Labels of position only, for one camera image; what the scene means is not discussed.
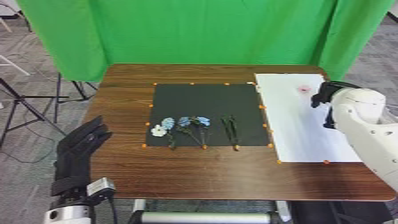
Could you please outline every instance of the white flower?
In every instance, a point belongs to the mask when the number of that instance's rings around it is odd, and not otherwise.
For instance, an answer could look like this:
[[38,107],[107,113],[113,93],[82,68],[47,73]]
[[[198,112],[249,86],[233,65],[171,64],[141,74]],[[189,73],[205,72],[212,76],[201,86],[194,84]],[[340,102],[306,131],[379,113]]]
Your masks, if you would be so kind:
[[152,129],[152,132],[153,132],[153,136],[155,136],[155,137],[164,137],[164,136],[166,136],[166,133],[168,133],[168,130],[166,130],[166,128],[157,124],[155,128]]

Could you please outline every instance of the green backdrop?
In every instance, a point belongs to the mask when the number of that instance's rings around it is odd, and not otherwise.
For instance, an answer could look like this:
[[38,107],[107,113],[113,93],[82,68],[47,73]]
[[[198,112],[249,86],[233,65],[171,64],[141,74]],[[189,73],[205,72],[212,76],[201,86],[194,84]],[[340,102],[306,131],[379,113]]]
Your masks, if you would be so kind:
[[335,80],[395,0],[18,0],[70,80],[114,63],[313,64]]

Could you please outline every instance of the black cable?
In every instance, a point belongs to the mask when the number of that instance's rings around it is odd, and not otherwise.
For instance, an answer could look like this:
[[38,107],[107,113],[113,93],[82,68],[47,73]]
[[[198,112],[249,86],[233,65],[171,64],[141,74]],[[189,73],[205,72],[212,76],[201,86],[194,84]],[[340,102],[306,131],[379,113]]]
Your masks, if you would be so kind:
[[116,212],[116,201],[114,201],[114,196],[109,197],[109,204],[111,204],[113,215],[114,215],[114,224],[118,224],[118,212]]
[[[27,123],[27,113],[29,113],[29,110],[27,110],[27,112],[26,112],[26,114],[24,114],[24,121],[26,121],[26,123]],[[45,138],[49,141],[52,141],[52,150],[49,151],[49,153],[45,154],[45,156],[38,159],[38,160],[34,160],[34,161],[26,161],[26,160],[22,160],[18,157],[15,157],[8,152],[4,152],[2,150],[2,148],[0,148],[0,153],[4,154],[4,155],[8,155],[20,163],[24,163],[24,164],[36,164],[36,163],[40,163],[45,159],[47,159],[47,157],[52,155],[52,152],[56,151],[56,142],[57,142],[57,140],[56,139],[52,139],[52,138],[49,138],[49,137],[45,137],[31,128],[29,128],[29,126],[26,126],[26,128],[27,128],[27,130],[31,131],[31,133],[40,137],[40,138]]]

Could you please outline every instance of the pink object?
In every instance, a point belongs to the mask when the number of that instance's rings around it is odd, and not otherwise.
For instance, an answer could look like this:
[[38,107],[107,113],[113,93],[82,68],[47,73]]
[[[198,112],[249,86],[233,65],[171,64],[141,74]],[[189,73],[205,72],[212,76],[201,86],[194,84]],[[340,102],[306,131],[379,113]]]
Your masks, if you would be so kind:
[[299,91],[301,91],[303,93],[310,93],[310,91],[312,91],[312,87],[310,87],[308,85],[301,86],[301,87],[299,87]]

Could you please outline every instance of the white sheet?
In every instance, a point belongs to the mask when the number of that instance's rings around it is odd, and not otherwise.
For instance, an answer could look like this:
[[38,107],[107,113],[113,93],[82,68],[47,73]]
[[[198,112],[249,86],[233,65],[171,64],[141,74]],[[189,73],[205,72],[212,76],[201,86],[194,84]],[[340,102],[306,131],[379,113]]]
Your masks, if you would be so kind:
[[274,144],[283,162],[361,162],[338,130],[324,128],[329,105],[312,108],[320,74],[256,74]]

